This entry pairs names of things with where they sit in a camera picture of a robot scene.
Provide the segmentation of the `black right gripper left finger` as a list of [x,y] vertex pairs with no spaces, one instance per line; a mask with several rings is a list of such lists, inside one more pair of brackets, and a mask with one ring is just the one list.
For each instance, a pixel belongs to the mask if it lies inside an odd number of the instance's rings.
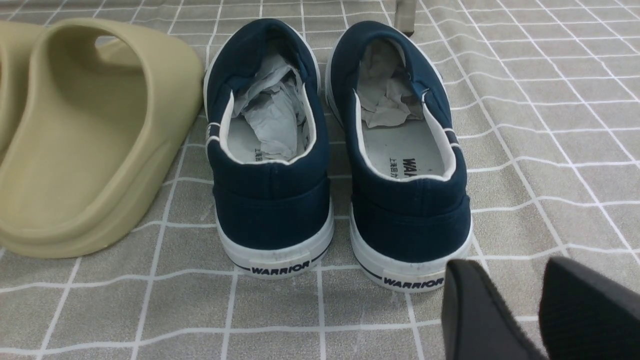
[[545,360],[475,260],[446,264],[441,326],[447,360]]

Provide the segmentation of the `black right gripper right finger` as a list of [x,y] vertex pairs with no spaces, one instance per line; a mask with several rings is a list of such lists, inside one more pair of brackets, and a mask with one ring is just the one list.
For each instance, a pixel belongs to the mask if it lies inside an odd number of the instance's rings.
[[640,296],[566,257],[546,264],[538,322],[551,360],[637,360]]

